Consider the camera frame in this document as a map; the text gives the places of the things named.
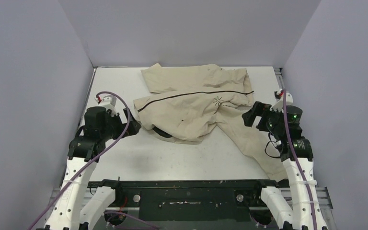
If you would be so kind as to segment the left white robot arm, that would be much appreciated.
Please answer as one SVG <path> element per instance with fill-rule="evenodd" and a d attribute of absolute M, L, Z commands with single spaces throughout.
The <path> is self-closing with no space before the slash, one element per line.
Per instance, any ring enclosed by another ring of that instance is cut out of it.
<path fill-rule="evenodd" d="M 127 121 L 121 121 L 114 109 L 95 106 L 88 108 L 81 126 L 69 144 L 66 172 L 61 189 L 40 216 L 52 210 L 42 229 L 78 230 L 88 228 L 81 222 L 80 211 L 89 179 L 102 155 L 122 138 L 136 135 L 140 125 L 128 107 L 123 109 Z"/>

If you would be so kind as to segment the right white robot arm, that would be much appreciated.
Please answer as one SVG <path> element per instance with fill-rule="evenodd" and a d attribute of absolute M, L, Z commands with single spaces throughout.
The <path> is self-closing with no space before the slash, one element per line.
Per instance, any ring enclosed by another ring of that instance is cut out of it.
<path fill-rule="evenodd" d="M 264 184 L 252 191 L 252 199 L 258 205 L 269 208 L 281 230 L 327 230 L 313 176 L 313 152 L 311 143 L 302 135 L 300 119 L 302 110 L 287 105 L 286 111 L 272 110 L 270 104 L 255 102 L 242 115 L 244 124 L 251 127 L 256 119 L 256 128 L 271 134 L 279 151 L 288 177 L 291 204 L 281 195 L 277 185 Z"/>

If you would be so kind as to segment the beige zip jacket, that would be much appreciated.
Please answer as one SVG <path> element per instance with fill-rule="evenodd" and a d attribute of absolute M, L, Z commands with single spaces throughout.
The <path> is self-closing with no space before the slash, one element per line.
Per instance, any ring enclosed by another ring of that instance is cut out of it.
<path fill-rule="evenodd" d="M 247 69 L 224 69 L 215 64 L 162 67 L 141 72 L 150 96 L 134 101 L 138 121 L 156 138 L 173 143 L 198 143 L 219 127 L 240 152 L 257 161 L 267 177 L 287 179 L 277 151 L 265 152 L 268 138 L 247 127 L 242 115 L 259 92 Z"/>

